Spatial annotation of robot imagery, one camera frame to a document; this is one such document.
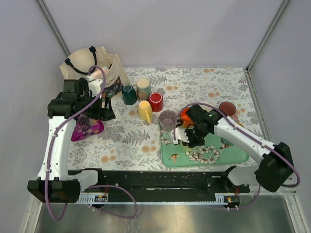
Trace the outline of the orange mug black handle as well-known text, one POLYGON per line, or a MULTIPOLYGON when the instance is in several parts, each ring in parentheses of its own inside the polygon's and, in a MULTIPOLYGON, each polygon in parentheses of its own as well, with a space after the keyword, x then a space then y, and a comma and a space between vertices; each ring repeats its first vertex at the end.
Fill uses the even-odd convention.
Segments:
POLYGON ((187 128, 193 123, 190 117, 187 115, 187 110, 189 110, 189 107, 183 109, 183 111, 180 113, 180 119, 177 121, 183 128, 187 128))

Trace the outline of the lilac mug black handle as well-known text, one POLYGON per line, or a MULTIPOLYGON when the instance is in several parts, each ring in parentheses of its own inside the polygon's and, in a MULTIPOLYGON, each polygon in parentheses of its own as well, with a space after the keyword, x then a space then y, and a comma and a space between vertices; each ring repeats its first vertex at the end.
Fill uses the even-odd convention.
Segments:
POLYGON ((177 124, 175 123, 175 120, 177 119, 176 114, 173 111, 165 110, 163 111, 159 116, 159 124, 161 130, 165 132, 172 131, 175 126, 181 126, 182 120, 178 119, 177 124))

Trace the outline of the yellow mug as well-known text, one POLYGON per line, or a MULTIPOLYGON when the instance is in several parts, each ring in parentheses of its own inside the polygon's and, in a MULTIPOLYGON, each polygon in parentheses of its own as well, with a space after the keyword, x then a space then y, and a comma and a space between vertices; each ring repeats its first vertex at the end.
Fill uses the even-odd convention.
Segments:
POLYGON ((148 101, 143 100, 138 105, 138 116, 141 120, 147 121, 151 124, 152 120, 152 108, 148 101))

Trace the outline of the tall pink floral mug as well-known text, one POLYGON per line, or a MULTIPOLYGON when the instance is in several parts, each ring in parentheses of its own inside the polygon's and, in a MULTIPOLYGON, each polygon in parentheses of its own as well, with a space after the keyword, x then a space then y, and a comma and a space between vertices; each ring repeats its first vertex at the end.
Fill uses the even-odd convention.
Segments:
POLYGON ((220 105, 219 105, 219 109, 226 113, 229 117, 231 117, 235 122, 239 122, 239 119, 238 117, 236 116, 236 106, 231 103, 231 102, 228 102, 228 101, 225 101, 225 102, 222 102, 220 105))

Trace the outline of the red mug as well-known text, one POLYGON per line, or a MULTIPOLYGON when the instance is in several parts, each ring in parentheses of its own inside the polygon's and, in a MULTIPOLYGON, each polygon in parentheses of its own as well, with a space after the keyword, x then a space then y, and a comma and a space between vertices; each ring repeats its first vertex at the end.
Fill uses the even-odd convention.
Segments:
POLYGON ((153 112, 160 112, 163 109, 163 101, 162 94, 158 92, 153 92, 148 97, 148 102, 150 103, 153 112))

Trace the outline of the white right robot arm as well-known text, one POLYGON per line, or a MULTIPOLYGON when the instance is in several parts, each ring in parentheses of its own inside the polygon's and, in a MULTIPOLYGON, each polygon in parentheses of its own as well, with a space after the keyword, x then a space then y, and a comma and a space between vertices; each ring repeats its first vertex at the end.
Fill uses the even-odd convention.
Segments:
POLYGON ((213 134, 228 140, 256 161, 255 166, 232 168, 221 180, 224 191, 232 192, 238 185, 257 182, 267 191, 276 192, 280 187, 287 187, 286 180, 297 173, 287 144, 275 144, 256 136, 217 108, 208 112, 195 104, 186 115, 194 123, 192 129, 185 130, 184 144, 189 148, 203 145, 205 137, 213 134))

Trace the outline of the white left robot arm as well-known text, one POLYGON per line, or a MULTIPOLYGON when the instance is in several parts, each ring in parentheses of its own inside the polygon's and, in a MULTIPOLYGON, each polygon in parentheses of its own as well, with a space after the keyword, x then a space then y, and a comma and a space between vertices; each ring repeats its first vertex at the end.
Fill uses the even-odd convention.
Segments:
POLYGON ((63 91, 48 104, 49 136, 41 169, 27 189, 42 203, 76 203, 89 187, 100 192, 105 179, 98 168, 68 170, 69 145, 78 116, 108 121, 115 118, 109 96, 102 98, 102 79, 64 80, 63 91))

